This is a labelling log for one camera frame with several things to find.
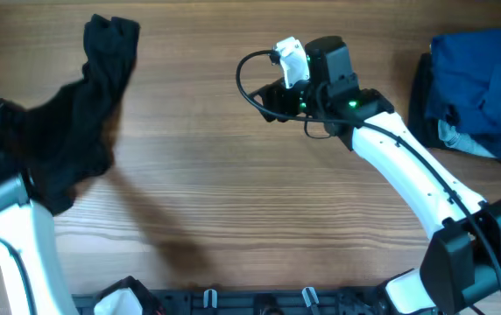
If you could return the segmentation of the black t-shirt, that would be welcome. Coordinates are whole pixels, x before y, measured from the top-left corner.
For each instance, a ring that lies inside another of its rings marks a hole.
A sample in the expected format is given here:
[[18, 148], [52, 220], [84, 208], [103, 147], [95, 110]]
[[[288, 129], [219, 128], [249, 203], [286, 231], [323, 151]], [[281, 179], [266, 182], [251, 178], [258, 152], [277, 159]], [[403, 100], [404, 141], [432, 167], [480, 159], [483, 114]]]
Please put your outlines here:
[[62, 86], [36, 108], [0, 98], [2, 125], [26, 152], [54, 215], [74, 204], [78, 183], [111, 167], [103, 129], [121, 104], [136, 65], [139, 33], [136, 21], [93, 15], [84, 28], [88, 60], [80, 80]]

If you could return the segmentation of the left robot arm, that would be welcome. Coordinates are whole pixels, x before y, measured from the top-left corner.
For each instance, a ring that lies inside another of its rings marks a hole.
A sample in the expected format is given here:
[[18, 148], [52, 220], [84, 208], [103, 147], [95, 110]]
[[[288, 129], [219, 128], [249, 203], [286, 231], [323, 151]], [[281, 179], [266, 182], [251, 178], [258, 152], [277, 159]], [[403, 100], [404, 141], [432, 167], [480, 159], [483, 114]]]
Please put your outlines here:
[[0, 268], [15, 314], [81, 314], [55, 248], [47, 195], [0, 113]]

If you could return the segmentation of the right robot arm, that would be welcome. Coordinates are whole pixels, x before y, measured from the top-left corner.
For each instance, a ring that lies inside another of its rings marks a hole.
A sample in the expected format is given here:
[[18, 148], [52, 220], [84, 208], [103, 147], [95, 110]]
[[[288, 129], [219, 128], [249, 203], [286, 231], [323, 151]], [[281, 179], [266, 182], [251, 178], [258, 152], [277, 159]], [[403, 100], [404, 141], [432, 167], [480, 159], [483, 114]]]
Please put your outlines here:
[[342, 38], [279, 41], [266, 51], [279, 80], [245, 93], [269, 122], [319, 123], [374, 166], [413, 210], [429, 245], [419, 268], [338, 295], [341, 313], [456, 314], [501, 297], [501, 200], [454, 177], [377, 90], [360, 88]]

